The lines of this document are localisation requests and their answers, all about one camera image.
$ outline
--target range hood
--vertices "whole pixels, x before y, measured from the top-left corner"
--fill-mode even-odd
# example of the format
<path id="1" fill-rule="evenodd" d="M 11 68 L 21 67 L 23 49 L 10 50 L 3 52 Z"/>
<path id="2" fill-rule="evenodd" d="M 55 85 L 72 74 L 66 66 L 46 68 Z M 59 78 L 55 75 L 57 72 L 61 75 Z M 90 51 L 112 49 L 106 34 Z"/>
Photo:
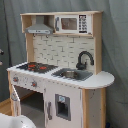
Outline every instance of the range hood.
<path id="1" fill-rule="evenodd" d="M 53 34 L 53 28 L 44 24 L 44 16 L 36 16 L 36 24 L 26 28 L 25 33 Z"/>

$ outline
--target oven door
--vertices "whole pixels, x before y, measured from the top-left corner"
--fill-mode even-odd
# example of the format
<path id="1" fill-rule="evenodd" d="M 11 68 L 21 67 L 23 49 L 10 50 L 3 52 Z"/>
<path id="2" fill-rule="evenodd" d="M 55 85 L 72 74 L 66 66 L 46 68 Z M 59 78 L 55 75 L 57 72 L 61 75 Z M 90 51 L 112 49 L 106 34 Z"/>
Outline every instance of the oven door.
<path id="1" fill-rule="evenodd" d="M 79 33 L 79 15 L 56 15 L 56 33 Z"/>
<path id="2" fill-rule="evenodd" d="M 45 84 L 45 127 L 83 128 L 81 89 L 52 81 Z"/>
<path id="3" fill-rule="evenodd" d="M 14 113 L 14 116 L 21 115 L 21 105 L 20 105 L 20 99 L 16 92 L 16 89 L 14 85 L 12 85 L 12 94 L 11 94 L 11 100 L 12 100 L 12 111 Z"/>

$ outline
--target play kitchen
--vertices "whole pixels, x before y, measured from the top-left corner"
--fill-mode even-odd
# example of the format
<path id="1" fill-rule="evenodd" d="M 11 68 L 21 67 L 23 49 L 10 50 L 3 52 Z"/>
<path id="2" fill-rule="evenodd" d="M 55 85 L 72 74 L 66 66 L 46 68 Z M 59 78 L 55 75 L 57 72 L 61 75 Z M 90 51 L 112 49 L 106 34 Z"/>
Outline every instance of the play kitchen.
<path id="1" fill-rule="evenodd" d="M 8 68 L 12 114 L 29 98 L 45 114 L 36 117 L 42 128 L 105 128 L 105 87 L 114 76 L 102 71 L 102 12 L 26 13 L 21 19 L 27 62 Z"/>

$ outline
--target gray curtain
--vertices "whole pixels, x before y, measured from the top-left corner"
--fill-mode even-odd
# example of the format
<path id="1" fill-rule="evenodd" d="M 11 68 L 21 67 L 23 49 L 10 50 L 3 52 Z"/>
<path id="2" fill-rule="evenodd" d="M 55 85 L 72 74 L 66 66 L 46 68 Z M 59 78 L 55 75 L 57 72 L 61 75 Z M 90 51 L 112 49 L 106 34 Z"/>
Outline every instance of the gray curtain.
<path id="1" fill-rule="evenodd" d="M 9 66 L 9 54 L 8 54 L 8 41 L 6 30 L 6 19 L 4 1 L 0 1 L 0 49 L 5 54 L 0 55 L 0 61 L 3 62 L 3 66 L 0 66 L 0 102 L 6 100 L 9 97 L 9 86 L 6 69 Z"/>
<path id="2" fill-rule="evenodd" d="M 21 13 L 100 10 L 103 70 L 115 83 L 107 88 L 107 121 L 113 128 L 128 127 L 128 0 L 4 0 L 12 65 L 26 61 Z"/>

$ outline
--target backsplash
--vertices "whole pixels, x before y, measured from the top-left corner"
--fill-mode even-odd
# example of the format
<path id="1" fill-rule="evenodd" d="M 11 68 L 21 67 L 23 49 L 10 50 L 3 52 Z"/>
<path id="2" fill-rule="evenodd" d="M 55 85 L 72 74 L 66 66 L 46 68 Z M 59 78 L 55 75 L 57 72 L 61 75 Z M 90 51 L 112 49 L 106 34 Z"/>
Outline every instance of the backsplash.
<path id="1" fill-rule="evenodd" d="M 79 36 L 33 36 L 35 61 L 58 66 L 76 68 L 78 56 L 88 51 L 94 57 L 94 39 Z M 87 62 L 87 70 L 94 70 L 87 55 L 82 56 L 82 63 Z"/>

